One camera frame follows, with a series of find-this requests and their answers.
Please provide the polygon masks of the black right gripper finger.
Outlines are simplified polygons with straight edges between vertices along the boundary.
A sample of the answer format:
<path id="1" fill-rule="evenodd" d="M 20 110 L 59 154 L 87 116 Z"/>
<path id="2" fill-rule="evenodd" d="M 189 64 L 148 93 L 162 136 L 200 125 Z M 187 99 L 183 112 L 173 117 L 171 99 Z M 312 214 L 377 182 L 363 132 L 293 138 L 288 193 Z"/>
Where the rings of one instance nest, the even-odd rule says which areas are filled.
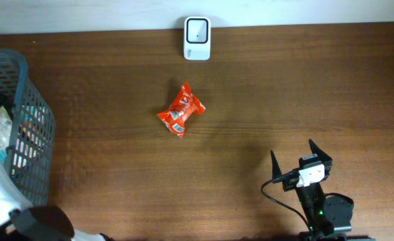
<path id="1" fill-rule="evenodd" d="M 330 161 L 331 157 L 319 148 L 313 140 L 309 140 L 310 149 L 313 154 L 316 154 L 321 161 Z"/>
<path id="2" fill-rule="evenodd" d="M 275 153 L 273 151 L 270 151 L 270 155 L 272 162 L 272 180 L 276 180 L 282 176 L 282 172 L 276 159 Z"/>

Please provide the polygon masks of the orange snack packet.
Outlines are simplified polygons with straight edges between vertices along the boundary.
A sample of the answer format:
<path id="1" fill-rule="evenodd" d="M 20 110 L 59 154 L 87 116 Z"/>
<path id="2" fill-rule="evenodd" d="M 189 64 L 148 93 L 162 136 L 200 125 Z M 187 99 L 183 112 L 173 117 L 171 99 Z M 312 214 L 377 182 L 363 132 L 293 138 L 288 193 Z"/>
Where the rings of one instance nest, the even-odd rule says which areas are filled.
<path id="1" fill-rule="evenodd" d="M 193 114 L 202 114 L 206 107 L 200 102 L 191 90 L 190 85 L 185 82 L 171 103 L 170 107 L 157 114 L 157 117 L 173 134 L 183 137 L 186 128 L 185 123 Z"/>

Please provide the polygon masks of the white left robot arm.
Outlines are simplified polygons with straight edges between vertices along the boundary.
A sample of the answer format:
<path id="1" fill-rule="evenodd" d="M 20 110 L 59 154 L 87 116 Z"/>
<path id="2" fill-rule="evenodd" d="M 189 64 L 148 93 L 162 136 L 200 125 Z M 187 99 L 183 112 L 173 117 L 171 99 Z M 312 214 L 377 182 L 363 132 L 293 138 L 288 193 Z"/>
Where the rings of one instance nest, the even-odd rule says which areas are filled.
<path id="1" fill-rule="evenodd" d="M 73 227 L 58 206 L 34 206 L 13 184 L 0 163 L 0 240 L 108 241 Z"/>

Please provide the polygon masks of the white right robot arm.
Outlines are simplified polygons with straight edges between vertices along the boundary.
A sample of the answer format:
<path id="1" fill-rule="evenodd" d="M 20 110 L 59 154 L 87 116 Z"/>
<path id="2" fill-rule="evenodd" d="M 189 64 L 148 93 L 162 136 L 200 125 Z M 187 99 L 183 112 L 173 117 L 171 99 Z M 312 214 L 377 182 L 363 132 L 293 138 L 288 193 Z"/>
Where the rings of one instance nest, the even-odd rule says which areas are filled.
<path id="1" fill-rule="evenodd" d="M 348 236 L 352 230 L 354 201 L 340 193 L 326 193 L 320 183 L 326 180 L 333 158 L 309 140 L 311 155 L 299 159 L 299 167 L 282 173 L 275 153 L 270 152 L 272 178 L 261 185 L 261 193 L 272 202 L 296 213 L 307 227 L 299 233 L 298 240 L 370 240 L 368 236 Z M 284 192 L 294 190 L 303 209 L 295 208 L 265 193 L 269 184 L 281 183 Z"/>

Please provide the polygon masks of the white barcode scanner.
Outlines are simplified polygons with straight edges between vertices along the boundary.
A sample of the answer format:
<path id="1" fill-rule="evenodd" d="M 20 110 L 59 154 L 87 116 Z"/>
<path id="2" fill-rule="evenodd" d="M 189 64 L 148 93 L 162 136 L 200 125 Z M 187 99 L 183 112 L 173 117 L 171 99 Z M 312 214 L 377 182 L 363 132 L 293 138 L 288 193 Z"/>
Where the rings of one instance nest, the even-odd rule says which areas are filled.
<path id="1" fill-rule="evenodd" d="M 211 50 L 211 21 L 207 17 L 190 16 L 184 20 L 184 58 L 207 61 Z"/>

